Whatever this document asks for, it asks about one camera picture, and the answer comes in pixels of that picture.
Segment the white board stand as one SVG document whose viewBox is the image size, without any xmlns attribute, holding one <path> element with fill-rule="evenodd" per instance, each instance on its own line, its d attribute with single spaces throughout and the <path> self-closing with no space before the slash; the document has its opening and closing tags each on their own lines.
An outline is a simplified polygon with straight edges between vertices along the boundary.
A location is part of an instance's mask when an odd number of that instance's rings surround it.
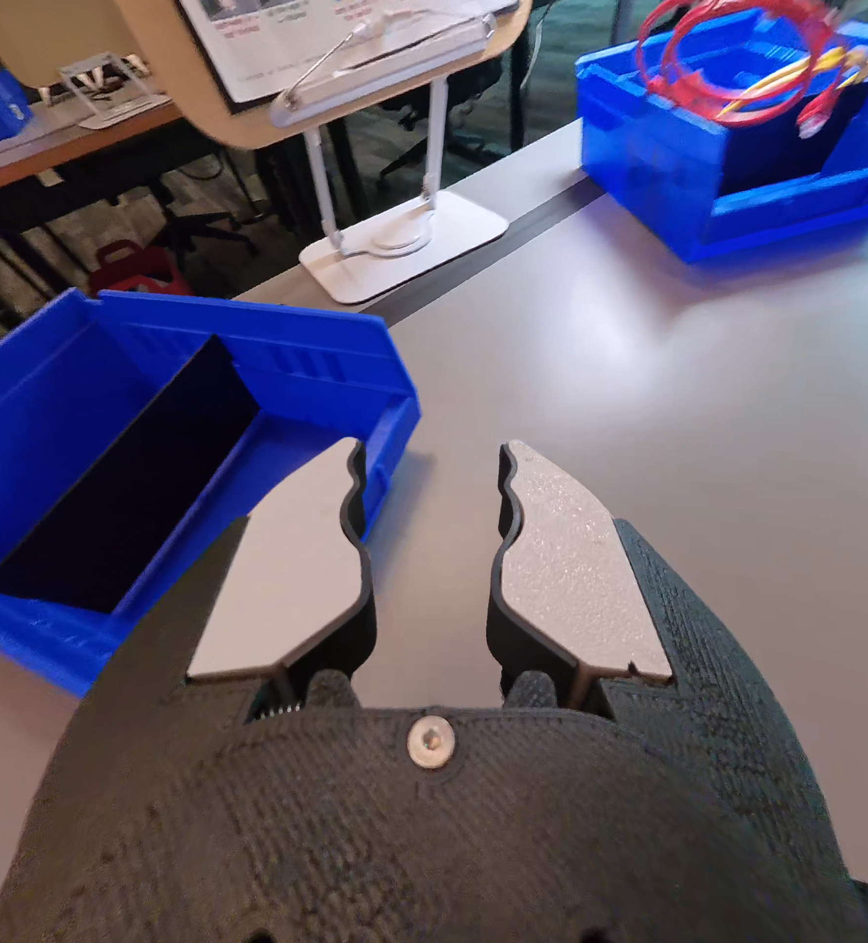
<svg viewBox="0 0 868 943">
<path fill-rule="evenodd" d="M 507 231 L 502 216 L 441 192 L 448 79 L 455 62 L 485 51 L 495 29 L 494 12 L 483 2 L 381 2 L 271 105 L 272 124 L 303 130 L 324 237 L 299 260 L 335 302 L 358 305 L 377 298 Z M 431 80 L 420 194 L 339 228 L 321 143 L 324 113 L 425 76 Z"/>
</svg>

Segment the wooden desk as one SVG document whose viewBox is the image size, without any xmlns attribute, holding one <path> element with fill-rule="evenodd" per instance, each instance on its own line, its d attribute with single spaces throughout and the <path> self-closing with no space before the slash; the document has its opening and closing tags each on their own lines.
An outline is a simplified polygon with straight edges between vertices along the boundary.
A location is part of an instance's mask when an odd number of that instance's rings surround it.
<svg viewBox="0 0 868 943">
<path fill-rule="evenodd" d="M 99 128 L 81 125 L 78 102 L 35 104 L 31 110 L 32 121 L 17 136 L 0 141 L 0 189 L 182 118 L 169 100 Z"/>
</svg>

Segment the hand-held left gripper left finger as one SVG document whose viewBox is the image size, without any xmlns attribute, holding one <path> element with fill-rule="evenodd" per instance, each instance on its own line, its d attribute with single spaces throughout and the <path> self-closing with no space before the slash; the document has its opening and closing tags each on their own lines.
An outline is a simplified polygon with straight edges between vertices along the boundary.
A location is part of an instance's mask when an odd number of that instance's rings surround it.
<svg viewBox="0 0 868 943">
<path fill-rule="evenodd" d="M 362 442 L 345 437 L 291 472 L 247 516 L 192 655 L 194 681 L 289 669 L 368 601 Z"/>
</svg>

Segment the white laptop stand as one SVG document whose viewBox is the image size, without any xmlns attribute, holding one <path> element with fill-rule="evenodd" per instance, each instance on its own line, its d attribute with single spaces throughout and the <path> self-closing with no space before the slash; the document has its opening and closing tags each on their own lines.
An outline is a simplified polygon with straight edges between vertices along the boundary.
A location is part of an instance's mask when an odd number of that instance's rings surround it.
<svg viewBox="0 0 868 943">
<path fill-rule="evenodd" d="M 104 130 L 171 103 L 137 54 L 99 53 L 59 68 L 60 84 L 79 103 L 76 125 Z"/>
</svg>

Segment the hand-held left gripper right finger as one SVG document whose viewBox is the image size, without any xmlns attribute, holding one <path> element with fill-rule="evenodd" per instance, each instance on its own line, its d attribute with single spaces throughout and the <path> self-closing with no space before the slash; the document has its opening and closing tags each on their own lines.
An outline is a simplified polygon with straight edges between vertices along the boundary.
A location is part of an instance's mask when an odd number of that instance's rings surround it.
<svg viewBox="0 0 868 943">
<path fill-rule="evenodd" d="M 505 689 L 529 671 L 556 690 L 669 683 L 669 656 L 605 504 L 518 440 L 500 448 L 498 489 L 486 637 Z"/>
</svg>

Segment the black office chair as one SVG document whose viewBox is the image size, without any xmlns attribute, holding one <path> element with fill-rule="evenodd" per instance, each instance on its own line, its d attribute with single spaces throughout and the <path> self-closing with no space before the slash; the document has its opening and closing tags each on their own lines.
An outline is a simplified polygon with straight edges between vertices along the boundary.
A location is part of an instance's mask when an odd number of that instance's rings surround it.
<svg viewBox="0 0 868 943">
<path fill-rule="evenodd" d="M 447 79 L 447 113 L 456 108 L 470 108 L 502 77 L 503 67 L 499 58 L 452 74 Z M 382 111 L 397 113 L 397 123 L 411 132 L 417 124 L 427 122 L 430 112 L 429 92 L 416 88 L 380 103 Z M 463 159 L 477 168 L 486 168 L 503 157 L 503 153 L 491 148 L 484 139 L 456 130 L 449 117 L 445 120 L 443 136 L 444 153 Z M 428 139 L 423 138 L 412 148 L 399 155 L 379 173 L 377 190 L 385 194 L 390 190 L 389 176 L 396 171 L 421 164 L 427 158 Z"/>
</svg>

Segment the red felt bag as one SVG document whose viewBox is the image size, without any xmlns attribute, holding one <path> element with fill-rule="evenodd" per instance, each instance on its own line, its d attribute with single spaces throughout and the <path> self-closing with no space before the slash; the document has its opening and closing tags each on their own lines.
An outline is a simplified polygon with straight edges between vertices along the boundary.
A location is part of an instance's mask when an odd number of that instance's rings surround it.
<svg viewBox="0 0 868 943">
<path fill-rule="evenodd" d="M 160 246 L 111 242 L 96 253 L 98 267 L 88 276 L 87 294 L 103 290 L 193 296 L 194 292 L 172 257 Z"/>
</svg>

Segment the poster board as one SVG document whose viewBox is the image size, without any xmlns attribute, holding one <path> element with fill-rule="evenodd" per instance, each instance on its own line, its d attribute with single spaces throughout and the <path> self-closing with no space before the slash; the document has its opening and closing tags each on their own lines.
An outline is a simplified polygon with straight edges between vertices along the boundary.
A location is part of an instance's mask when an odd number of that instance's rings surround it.
<svg viewBox="0 0 868 943">
<path fill-rule="evenodd" d="M 162 90 L 208 137 L 257 150 L 498 57 L 531 2 L 121 1 Z"/>
</svg>

